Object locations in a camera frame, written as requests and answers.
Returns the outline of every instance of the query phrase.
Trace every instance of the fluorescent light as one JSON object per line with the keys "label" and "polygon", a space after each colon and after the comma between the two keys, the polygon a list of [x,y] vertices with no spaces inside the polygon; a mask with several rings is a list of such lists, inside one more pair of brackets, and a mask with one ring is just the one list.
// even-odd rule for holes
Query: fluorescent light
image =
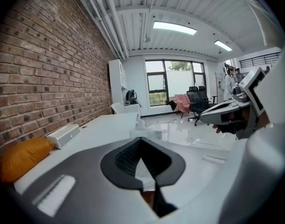
{"label": "fluorescent light", "polygon": [[219,47],[222,47],[223,49],[226,49],[227,51],[231,51],[232,49],[230,47],[228,47],[227,45],[225,45],[224,43],[222,43],[221,41],[216,41],[214,42],[216,45],[218,45]]}
{"label": "fluorescent light", "polygon": [[166,22],[159,22],[159,21],[155,21],[155,23],[153,24],[153,28],[183,32],[183,33],[187,33],[190,35],[194,35],[195,32],[197,32],[195,29],[192,29],[192,28],[187,28],[181,25],[176,25],[176,24],[166,23]]}

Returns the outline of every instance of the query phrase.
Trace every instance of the cable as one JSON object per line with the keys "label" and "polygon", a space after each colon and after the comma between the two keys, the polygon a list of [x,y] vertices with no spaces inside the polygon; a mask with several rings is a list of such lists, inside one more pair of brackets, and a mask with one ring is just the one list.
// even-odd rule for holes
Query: cable
{"label": "cable", "polygon": [[177,119],[173,119],[173,120],[171,120],[171,121],[169,121],[169,122],[166,122],[166,123],[157,123],[157,124],[160,124],[160,125],[163,125],[163,124],[167,124],[167,123],[170,123],[170,122],[172,122],[172,121],[177,121]]}
{"label": "cable", "polygon": [[[197,143],[200,143],[200,144],[209,144],[209,143],[199,142],[199,141],[197,141],[197,140],[195,140],[195,139],[193,139],[193,140],[194,140],[195,142],[197,142]],[[221,148],[222,150],[225,151],[225,149],[222,148],[220,145],[217,145],[217,144],[209,144],[209,145],[218,146],[219,148]]]}

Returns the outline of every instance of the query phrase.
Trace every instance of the orange pillow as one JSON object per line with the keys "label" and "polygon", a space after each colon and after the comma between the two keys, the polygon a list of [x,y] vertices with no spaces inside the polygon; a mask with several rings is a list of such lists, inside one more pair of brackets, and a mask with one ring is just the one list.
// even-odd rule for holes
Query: orange pillow
{"label": "orange pillow", "polygon": [[0,160],[0,179],[13,182],[43,160],[53,149],[54,143],[45,138],[23,141],[10,147]]}

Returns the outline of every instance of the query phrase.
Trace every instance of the white lab coat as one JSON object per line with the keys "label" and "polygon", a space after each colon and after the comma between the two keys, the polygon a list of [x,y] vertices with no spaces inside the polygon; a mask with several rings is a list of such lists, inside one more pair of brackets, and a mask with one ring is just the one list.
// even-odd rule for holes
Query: white lab coat
{"label": "white lab coat", "polygon": [[231,77],[229,75],[225,76],[224,101],[232,98],[232,90],[235,87],[236,83],[236,77]]}

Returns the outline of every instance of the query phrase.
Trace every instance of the white desk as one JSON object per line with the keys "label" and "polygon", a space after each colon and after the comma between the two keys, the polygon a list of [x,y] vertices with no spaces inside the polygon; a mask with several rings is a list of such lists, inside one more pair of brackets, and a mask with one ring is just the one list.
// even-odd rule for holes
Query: white desk
{"label": "white desk", "polygon": [[38,177],[62,162],[72,154],[92,147],[130,138],[135,129],[136,113],[102,115],[80,128],[80,134],[64,149],[54,149],[50,155],[28,171],[15,183],[15,189],[22,194]]}

